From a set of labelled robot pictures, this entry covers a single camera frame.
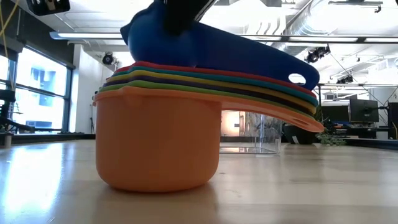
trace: table surface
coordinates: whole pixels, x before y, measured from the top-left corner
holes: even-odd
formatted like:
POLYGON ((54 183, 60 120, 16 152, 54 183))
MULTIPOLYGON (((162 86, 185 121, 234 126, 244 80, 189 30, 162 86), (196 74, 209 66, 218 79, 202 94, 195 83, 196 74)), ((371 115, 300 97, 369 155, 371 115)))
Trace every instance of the table surface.
POLYGON ((172 194, 109 188, 95 142, 0 151, 0 223, 395 223, 398 153, 284 145, 220 155, 210 182, 172 194))

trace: window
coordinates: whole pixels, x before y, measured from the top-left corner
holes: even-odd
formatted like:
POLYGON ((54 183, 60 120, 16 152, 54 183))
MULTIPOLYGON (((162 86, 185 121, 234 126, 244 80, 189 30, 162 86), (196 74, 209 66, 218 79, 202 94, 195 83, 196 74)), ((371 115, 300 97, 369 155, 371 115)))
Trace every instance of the window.
POLYGON ((7 80, 8 77, 8 59, 0 56, 0 79, 7 80))
POLYGON ((29 90, 16 90, 15 122, 36 128, 61 129, 64 100, 29 90))
POLYGON ((29 49, 18 57, 17 83, 65 95, 67 68, 29 49))

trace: handle hole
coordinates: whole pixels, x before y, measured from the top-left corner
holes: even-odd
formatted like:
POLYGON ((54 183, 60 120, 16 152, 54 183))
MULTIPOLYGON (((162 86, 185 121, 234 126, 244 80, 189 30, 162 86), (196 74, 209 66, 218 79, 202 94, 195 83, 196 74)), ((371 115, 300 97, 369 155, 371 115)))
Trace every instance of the handle hole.
POLYGON ((298 73, 290 74, 289 80, 296 85, 305 85, 305 83, 307 82, 304 76, 298 73))

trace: clear plastic container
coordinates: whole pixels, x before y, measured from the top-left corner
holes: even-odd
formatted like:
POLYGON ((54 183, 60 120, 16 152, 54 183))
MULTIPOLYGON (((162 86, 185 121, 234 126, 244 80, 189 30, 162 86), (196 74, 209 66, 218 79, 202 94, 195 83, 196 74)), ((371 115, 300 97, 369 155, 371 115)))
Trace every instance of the clear plastic container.
POLYGON ((223 111, 220 153, 279 154, 282 121, 263 114, 223 111))

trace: computer monitor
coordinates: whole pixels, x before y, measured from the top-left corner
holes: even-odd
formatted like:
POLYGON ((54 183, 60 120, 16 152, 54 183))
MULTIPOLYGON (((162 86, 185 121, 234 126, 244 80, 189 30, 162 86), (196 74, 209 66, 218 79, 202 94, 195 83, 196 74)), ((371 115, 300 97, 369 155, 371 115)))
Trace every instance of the computer monitor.
POLYGON ((322 106, 323 119, 349 122, 348 106, 322 106))
POLYGON ((379 105, 374 100, 349 100, 351 122, 379 122, 379 105))

